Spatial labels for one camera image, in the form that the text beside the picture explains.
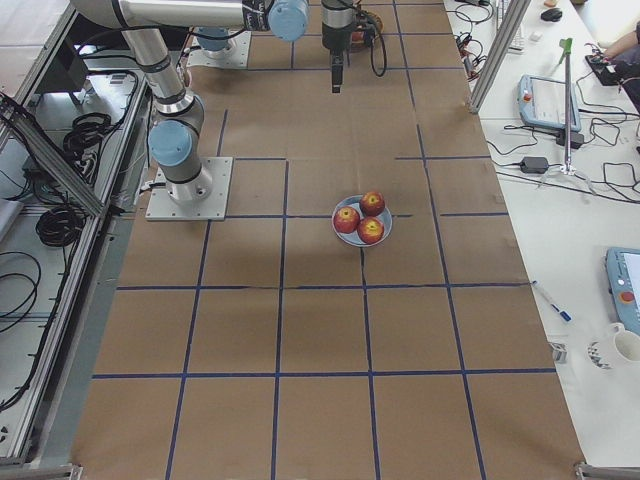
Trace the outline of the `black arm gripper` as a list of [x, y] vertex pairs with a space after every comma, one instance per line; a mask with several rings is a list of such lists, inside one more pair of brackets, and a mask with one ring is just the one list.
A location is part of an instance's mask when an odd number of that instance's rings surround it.
[[348, 49], [355, 26], [355, 7], [352, 1], [322, 0], [322, 44], [329, 50], [331, 63], [331, 91], [339, 94], [343, 85], [343, 54]]

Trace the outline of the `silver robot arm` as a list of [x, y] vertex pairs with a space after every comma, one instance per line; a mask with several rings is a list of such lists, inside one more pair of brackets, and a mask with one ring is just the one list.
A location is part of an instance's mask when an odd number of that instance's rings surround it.
[[169, 197], [177, 203], [211, 194], [214, 179], [197, 155], [204, 106], [172, 63], [161, 35], [163, 27], [211, 28], [226, 45], [231, 31], [270, 31], [293, 42], [306, 31], [305, 1], [76, 1], [88, 20], [119, 31], [151, 86], [158, 124], [148, 147], [164, 174]]

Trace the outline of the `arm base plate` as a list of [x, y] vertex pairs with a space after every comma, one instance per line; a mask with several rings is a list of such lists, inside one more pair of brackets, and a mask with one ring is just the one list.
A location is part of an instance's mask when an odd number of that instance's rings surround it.
[[158, 170], [145, 214], [149, 221], [223, 221], [227, 213], [233, 157], [202, 157], [199, 175], [173, 183]]
[[246, 69], [251, 33], [220, 27], [197, 27], [188, 48], [187, 67]]

